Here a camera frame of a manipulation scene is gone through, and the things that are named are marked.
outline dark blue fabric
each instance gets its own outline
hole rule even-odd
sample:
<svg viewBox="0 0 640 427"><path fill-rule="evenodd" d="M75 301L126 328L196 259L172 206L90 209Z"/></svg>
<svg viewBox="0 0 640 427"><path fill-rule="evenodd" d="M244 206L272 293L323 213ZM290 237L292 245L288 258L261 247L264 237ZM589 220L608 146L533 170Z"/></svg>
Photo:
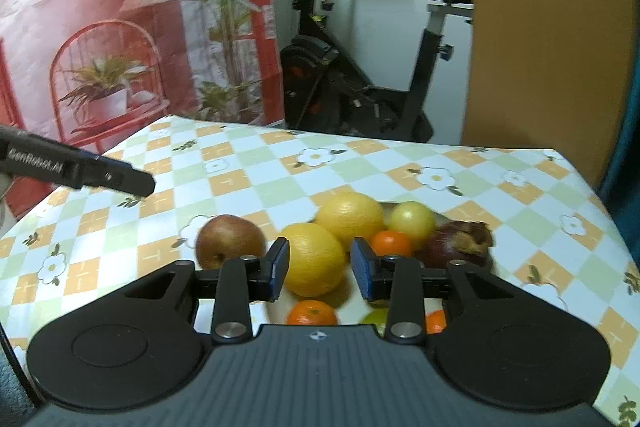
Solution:
<svg viewBox="0 0 640 427"><path fill-rule="evenodd" d="M598 195L640 266L640 45L626 113Z"/></svg>

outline tablecloth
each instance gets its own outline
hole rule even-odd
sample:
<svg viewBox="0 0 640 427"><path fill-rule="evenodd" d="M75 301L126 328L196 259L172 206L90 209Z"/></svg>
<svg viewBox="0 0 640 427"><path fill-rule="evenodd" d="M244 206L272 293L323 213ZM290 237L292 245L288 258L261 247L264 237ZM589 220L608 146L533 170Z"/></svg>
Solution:
<svg viewBox="0 0 640 427"><path fill-rule="evenodd" d="M331 194L356 190L488 223L498 275L594 325L609 343L612 365L596 406L615 423L635 416L640 275L600 200L555 150L168 116L108 155L152 172L155 193L58 188L0 239L0 320L22 360L30 338L59 315L171 261L194 260L196 234L210 216L245 217L271 241L284 226L312 219ZM210 312L208 305L201 308ZM252 315L265 320L260 305ZM206 330L206 313L198 317L196 327Z"/></svg>

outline yellow fruit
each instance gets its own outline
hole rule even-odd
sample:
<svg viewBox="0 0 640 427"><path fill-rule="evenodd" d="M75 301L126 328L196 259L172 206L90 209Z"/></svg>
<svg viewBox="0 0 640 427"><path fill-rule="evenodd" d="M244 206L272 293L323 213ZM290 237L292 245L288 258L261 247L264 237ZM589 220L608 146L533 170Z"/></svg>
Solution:
<svg viewBox="0 0 640 427"><path fill-rule="evenodd" d="M364 194L341 192L320 207L316 223L333 233L349 251L354 237L369 240L385 228L385 213L380 203Z"/></svg>
<svg viewBox="0 0 640 427"><path fill-rule="evenodd" d="M316 223L296 223L280 232L289 239L289 271L284 285L301 297L318 297L344 277L347 256L340 242Z"/></svg>
<svg viewBox="0 0 640 427"><path fill-rule="evenodd" d="M389 216L389 229L407 235L415 250L425 245L435 228L433 212L417 201L398 204Z"/></svg>

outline exercise bike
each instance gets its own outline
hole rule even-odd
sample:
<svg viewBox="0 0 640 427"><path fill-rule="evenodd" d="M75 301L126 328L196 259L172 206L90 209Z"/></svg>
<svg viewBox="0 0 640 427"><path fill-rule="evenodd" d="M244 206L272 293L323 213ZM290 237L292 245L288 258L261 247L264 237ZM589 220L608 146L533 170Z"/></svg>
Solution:
<svg viewBox="0 0 640 427"><path fill-rule="evenodd" d="M447 15L470 18L473 10L453 4L471 0L434 0L408 91L374 86L369 77L314 12L316 0L295 0L298 35L280 52L284 76L285 120L291 129L427 142L433 128L422 110L438 57L450 60L453 47L440 45ZM321 2L325 12L333 3Z"/></svg>

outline white flower print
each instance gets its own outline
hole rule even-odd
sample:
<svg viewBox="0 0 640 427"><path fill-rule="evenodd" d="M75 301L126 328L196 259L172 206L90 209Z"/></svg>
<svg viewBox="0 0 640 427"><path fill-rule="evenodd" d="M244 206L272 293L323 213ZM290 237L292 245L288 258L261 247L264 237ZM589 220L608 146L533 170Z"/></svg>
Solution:
<svg viewBox="0 0 640 427"><path fill-rule="evenodd" d="M558 290L552 284L526 284L522 289L531 295L535 295L543 301L548 302L549 304L553 304L556 308L567 311L566 302L560 298Z"/></svg>
<svg viewBox="0 0 640 427"><path fill-rule="evenodd" d="M149 131L149 140L157 140L158 138L164 138L166 136L169 136L170 132L169 129L167 127L165 127L164 129L158 129L155 131Z"/></svg>
<svg viewBox="0 0 640 427"><path fill-rule="evenodd" d="M328 163L334 157L329 149L305 149L298 156L298 161L309 167L318 167L323 163Z"/></svg>
<svg viewBox="0 0 640 427"><path fill-rule="evenodd" d="M579 217L560 216L560 224L562 229L570 235L587 235L587 231L584 229Z"/></svg>
<svg viewBox="0 0 640 427"><path fill-rule="evenodd" d="M20 367L24 367L27 363L27 352L22 349L22 346L14 347L14 355L15 358L18 359L18 363L20 363Z"/></svg>
<svg viewBox="0 0 640 427"><path fill-rule="evenodd" d="M549 159L553 158L554 160L564 160L564 156L555 149L543 149L542 153Z"/></svg>
<svg viewBox="0 0 640 427"><path fill-rule="evenodd" d="M218 158L216 160L211 160L204 164L204 169L209 173L213 174L214 172L220 172L225 170L229 164L226 162L224 158Z"/></svg>
<svg viewBox="0 0 640 427"><path fill-rule="evenodd" d="M527 183L527 179L522 174L514 171L507 171L502 177L504 181L516 187L524 187Z"/></svg>
<svg viewBox="0 0 640 427"><path fill-rule="evenodd" d="M60 251L60 244L56 244L53 252L42 263L38 272L38 279L44 284L60 284L60 277L66 269L65 254Z"/></svg>
<svg viewBox="0 0 640 427"><path fill-rule="evenodd" d="M445 190L456 185L456 179L447 169L422 168L422 172L415 177L418 183L433 190Z"/></svg>
<svg viewBox="0 0 640 427"><path fill-rule="evenodd" d="M180 229L180 238L184 243L186 243L187 247L196 248L196 238L198 237L198 232L200 232L200 229L204 227L209 219L212 218L213 216L191 217L189 224L186 227Z"/></svg>

